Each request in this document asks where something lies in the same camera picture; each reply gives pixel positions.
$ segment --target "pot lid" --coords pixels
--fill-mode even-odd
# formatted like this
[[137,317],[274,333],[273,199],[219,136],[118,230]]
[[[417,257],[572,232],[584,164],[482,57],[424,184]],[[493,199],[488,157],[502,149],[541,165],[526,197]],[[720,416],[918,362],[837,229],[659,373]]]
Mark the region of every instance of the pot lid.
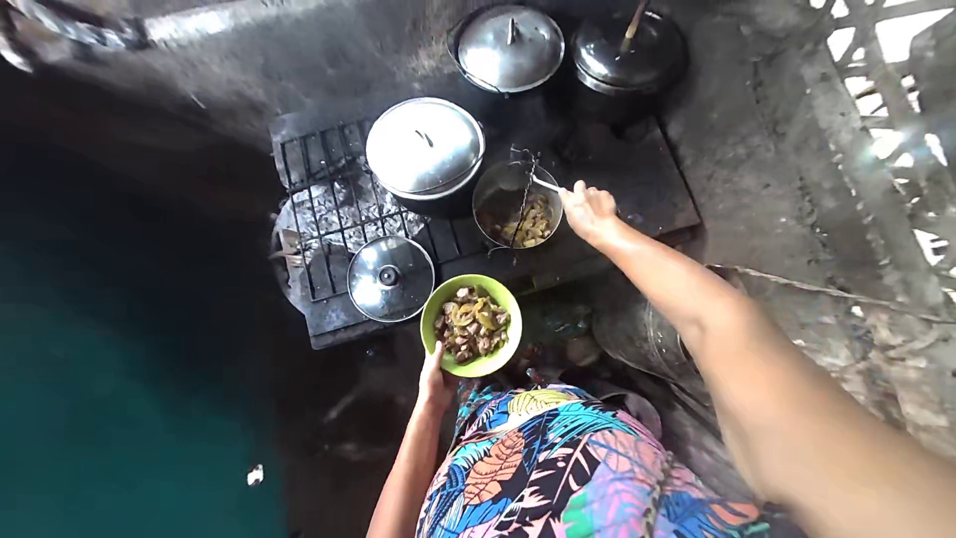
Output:
[[637,33],[623,52],[621,41],[630,16],[586,20],[575,34],[574,58],[579,71],[621,89],[651,93],[684,69],[686,46],[670,19],[645,11]]
[[435,268],[421,245],[400,235],[372,239],[358,249],[348,272],[349,297],[378,322],[418,314],[435,285]]
[[476,15],[458,41],[458,61],[478,86],[503,93],[534,88],[557,71],[564,35],[548,15],[496,6]]
[[422,97],[386,110],[368,133],[368,167],[392,191],[422,192],[453,181],[485,153],[481,125],[464,108]]

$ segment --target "hand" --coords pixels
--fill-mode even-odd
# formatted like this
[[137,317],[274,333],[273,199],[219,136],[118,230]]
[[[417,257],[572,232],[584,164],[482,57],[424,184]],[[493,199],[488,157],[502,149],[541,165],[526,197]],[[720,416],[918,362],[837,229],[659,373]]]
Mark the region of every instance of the hand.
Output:
[[458,378],[442,370],[442,354],[445,345],[442,342],[435,344],[435,351],[424,358],[422,376],[419,378],[418,407],[428,408],[438,413],[444,413],[451,403],[451,398],[458,390]]
[[577,180],[574,191],[561,189],[558,195],[571,229],[595,247],[619,222],[618,207],[608,191],[588,187]]

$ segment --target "person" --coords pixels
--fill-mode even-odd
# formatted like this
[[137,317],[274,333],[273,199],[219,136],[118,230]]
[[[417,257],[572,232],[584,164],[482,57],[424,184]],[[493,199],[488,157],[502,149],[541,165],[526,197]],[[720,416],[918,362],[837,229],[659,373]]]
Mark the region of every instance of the person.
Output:
[[[811,536],[952,536],[956,466],[864,410],[758,305],[617,218],[583,182],[568,223],[681,334],[755,498]],[[755,504],[721,499],[636,419],[569,386],[473,393],[438,472],[455,381],[438,346],[368,536],[757,536]]]

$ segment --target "metal container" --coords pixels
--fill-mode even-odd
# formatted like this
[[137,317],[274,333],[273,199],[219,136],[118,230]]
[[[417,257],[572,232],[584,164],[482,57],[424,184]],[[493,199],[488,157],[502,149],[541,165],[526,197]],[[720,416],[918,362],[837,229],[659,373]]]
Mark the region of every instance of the metal container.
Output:
[[684,38],[669,18],[645,11],[634,38],[622,45],[628,22],[618,14],[581,24],[572,45],[577,79],[609,96],[656,94],[686,68]]
[[[478,228],[482,234],[498,246],[509,247],[510,245],[501,242],[495,237],[496,234],[489,229],[490,224],[503,225],[511,215],[521,211],[521,201],[525,194],[523,188],[517,191],[508,191],[502,189],[501,186],[507,183],[514,183],[514,175],[520,176],[520,178],[523,178],[523,181],[527,182],[528,173],[531,169],[532,164],[527,161],[499,163],[483,173],[478,179],[478,184],[475,185],[475,191],[471,197],[471,212],[474,216],[475,223],[478,224]],[[540,165],[534,167],[534,175],[542,181],[557,186],[557,181],[554,180],[554,176]],[[536,184],[531,185],[528,194],[544,195],[548,199],[548,207],[551,209],[551,218],[548,219],[547,228],[549,234],[544,238],[544,241],[533,245],[533,247],[536,247],[544,244],[554,235],[554,231],[558,225],[561,224],[561,218],[564,216],[564,206],[561,204],[561,198],[557,195],[557,192],[545,189]],[[522,246],[515,248],[525,249],[533,247]]]
[[687,50],[677,25],[645,11],[633,39],[622,44],[631,18],[589,19],[575,32],[571,54],[580,84],[570,105],[576,116],[628,125],[654,113],[658,96],[684,73]]
[[485,156],[481,125],[457,104],[437,98],[402,101],[379,116],[365,145],[376,180],[415,213],[446,214]]
[[471,83],[494,93],[530,90],[550,78],[564,58],[564,34],[541,11],[492,6],[473,13],[456,33],[452,56]]

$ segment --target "green water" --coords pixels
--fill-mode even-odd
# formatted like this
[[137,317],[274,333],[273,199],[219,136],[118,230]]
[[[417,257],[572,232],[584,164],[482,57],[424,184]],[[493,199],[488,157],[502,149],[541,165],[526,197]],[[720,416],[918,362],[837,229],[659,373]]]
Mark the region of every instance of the green water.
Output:
[[0,536],[283,536],[252,227],[122,181],[0,148]]

